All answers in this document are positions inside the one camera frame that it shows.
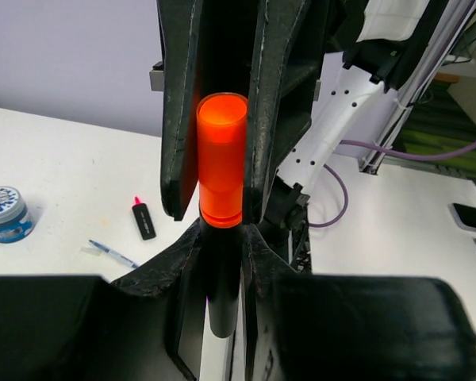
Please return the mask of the blue-lidded jar right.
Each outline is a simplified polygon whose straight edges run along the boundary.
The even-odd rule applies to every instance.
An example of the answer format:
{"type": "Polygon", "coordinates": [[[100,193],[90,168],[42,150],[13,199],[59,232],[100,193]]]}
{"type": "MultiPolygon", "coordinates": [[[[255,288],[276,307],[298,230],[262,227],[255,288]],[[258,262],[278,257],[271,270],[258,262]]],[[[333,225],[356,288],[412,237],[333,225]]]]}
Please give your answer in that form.
{"type": "Polygon", "coordinates": [[[26,238],[35,222],[21,193],[14,187],[0,186],[0,244],[26,238]]]}

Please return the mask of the smartphone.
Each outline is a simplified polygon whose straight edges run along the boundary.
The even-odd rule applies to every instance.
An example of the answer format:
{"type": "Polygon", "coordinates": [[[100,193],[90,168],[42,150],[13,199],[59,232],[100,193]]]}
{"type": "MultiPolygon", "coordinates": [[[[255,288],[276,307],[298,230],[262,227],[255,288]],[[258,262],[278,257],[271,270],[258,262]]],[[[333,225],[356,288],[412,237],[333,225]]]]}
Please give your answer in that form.
{"type": "Polygon", "coordinates": [[[450,211],[458,226],[469,231],[476,231],[475,207],[453,203],[450,206],[450,211]]]}

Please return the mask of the orange highlighter marker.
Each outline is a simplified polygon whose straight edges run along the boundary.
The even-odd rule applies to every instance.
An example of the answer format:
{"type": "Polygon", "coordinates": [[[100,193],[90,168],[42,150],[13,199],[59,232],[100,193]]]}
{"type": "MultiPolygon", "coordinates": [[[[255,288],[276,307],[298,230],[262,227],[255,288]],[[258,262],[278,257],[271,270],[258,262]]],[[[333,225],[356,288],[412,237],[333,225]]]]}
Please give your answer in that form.
{"type": "Polygon", "coordinates": [[[212,333],[230,337],[236,328],[240,271],[244,247],[244,227],[211,225],[202,210],[200,214],[203,288],[209,308],[212,333]]]}

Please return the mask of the orange highlighter cap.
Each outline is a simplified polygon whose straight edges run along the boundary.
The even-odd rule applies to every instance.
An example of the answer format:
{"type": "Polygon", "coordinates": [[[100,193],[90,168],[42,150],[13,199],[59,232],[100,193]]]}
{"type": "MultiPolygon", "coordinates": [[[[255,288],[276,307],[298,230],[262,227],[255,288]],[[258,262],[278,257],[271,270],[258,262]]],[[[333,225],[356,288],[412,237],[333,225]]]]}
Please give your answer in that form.
{"type": "Polygon", "coordinates": [[[223,92],[196,111],[199,208],[205,222],[228,229],[242,222],[248,100],[223,92]]]}

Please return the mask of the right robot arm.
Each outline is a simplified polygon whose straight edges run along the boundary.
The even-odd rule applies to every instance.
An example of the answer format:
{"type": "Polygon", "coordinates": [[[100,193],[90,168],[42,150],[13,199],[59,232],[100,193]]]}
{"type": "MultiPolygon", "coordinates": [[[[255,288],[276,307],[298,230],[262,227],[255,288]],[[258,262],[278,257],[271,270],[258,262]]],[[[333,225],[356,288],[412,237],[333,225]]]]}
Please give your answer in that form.
{"type": "Polygon", "coordinates": [[[181,220],[197,185],[196,113],[215,94],[246,99],[239,201],[244,222],[270,209],[274,179],[308,189],[358,112],[403,86],[445,1],[160,1],[160,191],[181,220]]]}

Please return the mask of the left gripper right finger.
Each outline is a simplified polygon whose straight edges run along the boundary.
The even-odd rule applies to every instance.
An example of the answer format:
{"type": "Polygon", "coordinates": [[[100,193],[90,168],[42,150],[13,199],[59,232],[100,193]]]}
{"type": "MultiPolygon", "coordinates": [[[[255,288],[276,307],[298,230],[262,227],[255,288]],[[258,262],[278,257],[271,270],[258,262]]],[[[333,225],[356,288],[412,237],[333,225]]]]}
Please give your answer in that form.
{"type": "Polygon", "coordinates": [[[250,225],[242,300],[248,380],[476,380],[476,332],[440,279],[300,273],[250,225]]]}

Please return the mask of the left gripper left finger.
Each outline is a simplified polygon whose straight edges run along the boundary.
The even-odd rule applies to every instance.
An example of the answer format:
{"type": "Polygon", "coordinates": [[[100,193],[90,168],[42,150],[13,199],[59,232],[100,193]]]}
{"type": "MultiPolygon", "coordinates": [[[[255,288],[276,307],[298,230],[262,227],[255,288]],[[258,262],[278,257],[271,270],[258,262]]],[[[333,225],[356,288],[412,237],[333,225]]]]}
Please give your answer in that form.
{"type": "Polygon", "coordinates": [[[196,380],[200,227],[113,282],[0,275],[0,380],[196,380]]]}

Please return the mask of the pink highlighter marker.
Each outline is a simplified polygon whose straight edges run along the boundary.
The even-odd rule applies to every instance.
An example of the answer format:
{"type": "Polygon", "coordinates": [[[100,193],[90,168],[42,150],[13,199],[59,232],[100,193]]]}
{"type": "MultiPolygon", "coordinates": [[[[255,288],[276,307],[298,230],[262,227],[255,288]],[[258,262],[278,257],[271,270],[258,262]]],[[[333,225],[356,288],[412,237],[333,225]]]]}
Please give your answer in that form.
{"type": "Polygon", "coordinates": [[[137,196],[134,198],[132,213],[142,239],[147,241],[156,238],[155,228],[148,207],[137,196]]]}

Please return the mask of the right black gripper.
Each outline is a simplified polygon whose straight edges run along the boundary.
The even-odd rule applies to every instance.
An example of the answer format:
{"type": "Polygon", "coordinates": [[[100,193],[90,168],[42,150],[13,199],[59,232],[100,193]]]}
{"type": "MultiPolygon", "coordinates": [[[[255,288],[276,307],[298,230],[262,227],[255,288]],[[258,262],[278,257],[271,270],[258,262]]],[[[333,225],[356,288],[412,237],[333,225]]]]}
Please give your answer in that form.
{"type": "Polygon", "coordinates": [[[310,126],[327,36],[327,1],[158,1],[163,91],[160,188],[181,221],[197,181],[199,91],[247,91],[243,223],[265,214],[278,166],[310,126]]]}

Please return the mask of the blue pen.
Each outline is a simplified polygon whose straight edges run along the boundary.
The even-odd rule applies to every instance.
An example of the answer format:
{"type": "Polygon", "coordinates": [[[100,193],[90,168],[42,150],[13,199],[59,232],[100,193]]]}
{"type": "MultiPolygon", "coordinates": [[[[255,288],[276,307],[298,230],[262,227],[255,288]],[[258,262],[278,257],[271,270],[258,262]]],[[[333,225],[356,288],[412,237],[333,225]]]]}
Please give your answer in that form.
{"type": "Polygon", "coordinates": [[[131,269],[137,269],[139,267],[139,264],[136,262],[132,261],[131,259],[127,258],[126,256],[123,256],[119,252],[97,242],[94,240],[88,240],[88,242],[93,245],[95,248],[99,249],[102,251],[104,254],[109,256],[110,258],[116,260],[118,263],[123,264],[125,266],[130,267],[131,269]]]}

